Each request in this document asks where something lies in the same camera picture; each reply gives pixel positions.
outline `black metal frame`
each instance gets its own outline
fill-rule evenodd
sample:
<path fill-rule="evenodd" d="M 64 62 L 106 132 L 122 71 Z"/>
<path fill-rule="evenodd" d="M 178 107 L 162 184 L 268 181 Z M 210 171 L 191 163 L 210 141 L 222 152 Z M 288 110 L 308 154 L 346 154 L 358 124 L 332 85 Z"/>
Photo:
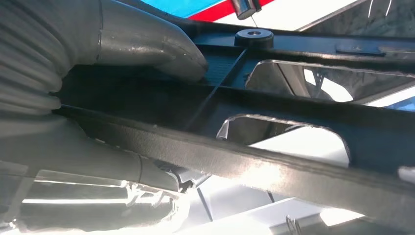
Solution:
<path fill-rule="evenodd" d="M 274 30 L 273 49 L 243 48 L 235 47 L 233 39 L 244 27 L 212 23 L 195 27 L 193 40 L 211 63 L 204 83 L 176 82 L 152 70 L 151 76 L 142 75 L 141 70 L 118 75 L 123 79 L 117 89 L 90 97 L 92 101 L 64 101 L 101 113 L 70 106 L 56 113 L 73 118 L 89 136 L 113 146 L 415 231 L 415 187 L 396 177 L 400 166 L 415 165 L 414 113 L 265 94 L 241 85 L 244 74 L 264 59 L 415 77 L 412 58 L 402 59 L 402 54 L 415 51 L 415 41 Z M 120 112 L 120 106 L 128 112 Z M 350 169 L 212 139 L 224 120 L 241 113 L 333 130 L 346 142 Z"/>

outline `wire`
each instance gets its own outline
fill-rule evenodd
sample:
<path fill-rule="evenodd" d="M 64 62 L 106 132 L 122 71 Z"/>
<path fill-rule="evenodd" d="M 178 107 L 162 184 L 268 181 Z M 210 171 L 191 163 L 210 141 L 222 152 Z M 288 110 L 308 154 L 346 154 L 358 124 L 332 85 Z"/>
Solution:
<path fill-rule="evenodd" d="M 369 7 L 369 14 L 368 14 L 368 18 L 370 18 L 370 12 L 372 10 L 372 4 L 373 4 L 373 0 L 370 1 L 370 7 Z"/>
<path fill-rule="evenodd" d="M 255 20 L 254 20 L 254 18 L 251 16 L 251 19 L 252 19 L 252 21 L 254 22 L 254 24 L 255 24 L 255 27 L 257 27 L 258 28 L 258 26 L 256 25 L 256 22 L 255 22 Z"/>
<path fill-rule="evenodd" d="M 391 5 L 392 5 L 392 0 L 390 0 L 390 1 L 389 1 L 388 10 L 386 11 L 386 15 L 385 15 L 385 17 L 387 17 L 387 16 L 388 16 L 389 9 L 391 8 Z"/>

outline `rubber mount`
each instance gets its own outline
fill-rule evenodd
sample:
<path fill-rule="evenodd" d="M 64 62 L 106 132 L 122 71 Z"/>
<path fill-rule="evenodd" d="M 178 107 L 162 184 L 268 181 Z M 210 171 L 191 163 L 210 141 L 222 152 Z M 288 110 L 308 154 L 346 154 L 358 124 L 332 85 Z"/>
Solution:
<path fill-rule="evenodd" d="M 271 48 L 274 46 L 274 34 L 265 29 L 244 29 L 236 33 L 234 44 L 242 47 Z"/>

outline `gray plastic housing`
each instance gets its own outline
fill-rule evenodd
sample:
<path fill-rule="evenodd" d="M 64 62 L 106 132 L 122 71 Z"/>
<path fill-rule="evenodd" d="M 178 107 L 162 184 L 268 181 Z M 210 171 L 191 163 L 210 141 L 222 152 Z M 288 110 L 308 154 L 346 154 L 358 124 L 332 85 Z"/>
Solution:
<path fill-rule="evenodd" d="M 178 190 L 151 161 L 91 140 L 52 114 L 61 103 L 49 93 L 76 64 L 149 65 L 199 80 L 208 64 L 179 27 L 114 0 L 2 0 L 0 15 L 0 175 L 8 165 L 26 167 L 0 223 L 10 222 L 41 169 Z"/>

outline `red stripe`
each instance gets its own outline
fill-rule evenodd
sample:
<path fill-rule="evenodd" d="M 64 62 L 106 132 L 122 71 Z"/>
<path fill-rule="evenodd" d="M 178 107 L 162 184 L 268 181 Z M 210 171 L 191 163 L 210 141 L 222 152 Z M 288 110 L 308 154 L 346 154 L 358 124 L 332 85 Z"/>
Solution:
<path fill-rule="evenodd" d="M 272 1 L 273 0 L 259 0 L 259 3 L 261 4 L 261 6 L 263 6 Z M 232 14 L 233 12 L 235 12 L 235 10 L 233 9 L 231 0 L 225 0 L 210 8 L 207 8 L 201 12 L 198 12 L 190 16 L 189 18 L 192 20 L 196 20 L 196 21 L 213 22 L 227 15 Z"/>

